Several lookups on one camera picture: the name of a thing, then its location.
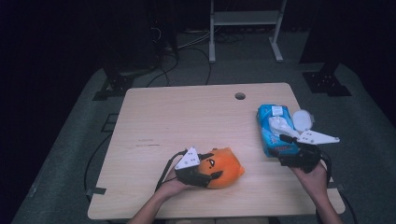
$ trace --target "wooden table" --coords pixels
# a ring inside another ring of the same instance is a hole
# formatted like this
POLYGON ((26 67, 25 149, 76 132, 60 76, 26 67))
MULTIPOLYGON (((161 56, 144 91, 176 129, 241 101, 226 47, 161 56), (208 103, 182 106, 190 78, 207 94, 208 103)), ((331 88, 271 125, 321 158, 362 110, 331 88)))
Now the wooden table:
MULTIPOLYGON (((154 192, 165 164, 195 146, 198 153, 230 147, 246 172, 226 189, 195 188, 167 201, 158 218, 265 217, 314 214, 295 175, 262 150, 260 105, 300 109, 286 83, 131 89, 125 95, 88 216, 130 218, 154 192), (235 95, 245 94, 244 100, 235 95)), ((328 189, 337 213, 345 210, 328 189)))

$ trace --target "black stand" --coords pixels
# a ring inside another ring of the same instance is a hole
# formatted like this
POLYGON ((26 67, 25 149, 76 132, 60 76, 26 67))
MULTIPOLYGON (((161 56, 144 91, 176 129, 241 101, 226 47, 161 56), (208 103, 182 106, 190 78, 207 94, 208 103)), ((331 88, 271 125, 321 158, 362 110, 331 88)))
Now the black stand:
POLYGON ((327 93, 329 96, 351 96, 334 75, 339 62, 325 63, 319 72, 304 72, 303 76, 313 93, 327 93))

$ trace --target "white plastic part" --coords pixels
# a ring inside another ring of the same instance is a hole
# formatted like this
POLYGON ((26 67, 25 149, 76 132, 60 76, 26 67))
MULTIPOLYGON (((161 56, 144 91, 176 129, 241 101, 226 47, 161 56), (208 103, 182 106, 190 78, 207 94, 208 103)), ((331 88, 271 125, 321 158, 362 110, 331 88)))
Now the white plastic part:
POLYGON ((200 160, 198 158, 197 150, 195 147, 190 147, 186 154, 184 154, 183 158, 181 158, 181 160, 176 164, 175 169, 181 170, 199 164, 200 160))
POLYGON ((300 134, 293 130, 284 118, 281 117, 271 117, 268 119, 270 124, 271 132, 279 136, 280 134, 285 134, 287 136, 299 138, 300 134))
POLYGON ((294 128, 299 131, 307 131, 312 128, 311 115, 306 110, 298 110, 292 117, 294 128))
POLYGON ((340 139, 338 137, 332 137, 323 133, 317 133, 311 130, 303 132, 297 142, 306 143, 309 145, 319 145, 328 143, 338 143, 340 139))

